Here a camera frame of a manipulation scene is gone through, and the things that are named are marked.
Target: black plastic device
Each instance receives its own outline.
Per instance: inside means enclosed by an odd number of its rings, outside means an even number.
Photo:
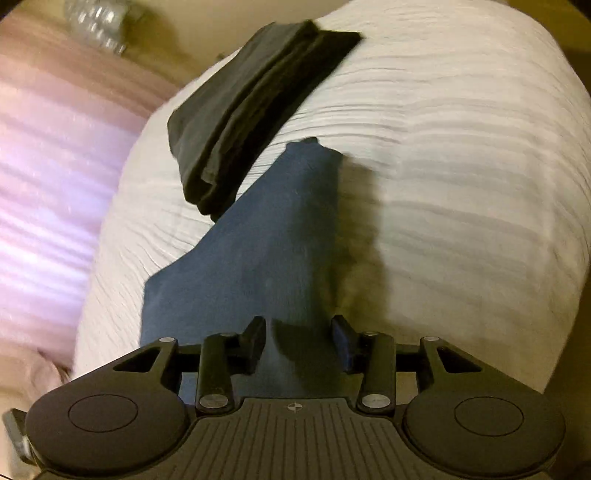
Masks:
[[[336,355],[363,374],[345,398],[236,400],[231,376],[252,374],[266,322],[202,345],[161,338],[4,416],[39,480],[548,479],[564,419],[540,393],[437,337],[397,345],[332,320]],[[396,406],[396,372],[418,396]],[[178,397],[198,373],[195,405]]]

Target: blue cloth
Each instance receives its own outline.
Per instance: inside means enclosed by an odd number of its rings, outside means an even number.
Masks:
[[[253,376],[233,377],[237,396],[352,394],[329,335],[341,162],[315,138],[288,144],[193,250],[147,281],[142,345],[202,343],[261,315],[267,345]],[[181,389],[191,395],[194,382]]]

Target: bed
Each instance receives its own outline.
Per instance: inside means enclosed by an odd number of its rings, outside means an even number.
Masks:
[[[353,0],[318,23],[365,40],[239,193],[290,141],[314,136],[344,153],[339,313],[399,342],[441,336],[542,391],[589,263],[589,94],[542,26],[493,1]],[[167,121],[226,61],[157,111],[129,156],[76,376],[138,347],[145,281],[213,225],[183,198]]]

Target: silver rivet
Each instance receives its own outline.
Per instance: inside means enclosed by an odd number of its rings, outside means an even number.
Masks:
[[[390,399],[386,395],[372,393],[366,395],[361,399],[361,403],[367,408],[386,408],[390,405]]]
[[[201,397],[199,403],[202,407],[216,409],[224,408],[228,404],[228,401],[229,400],[227,396],[214,393],[211,395],[205,395],[204,397]]]

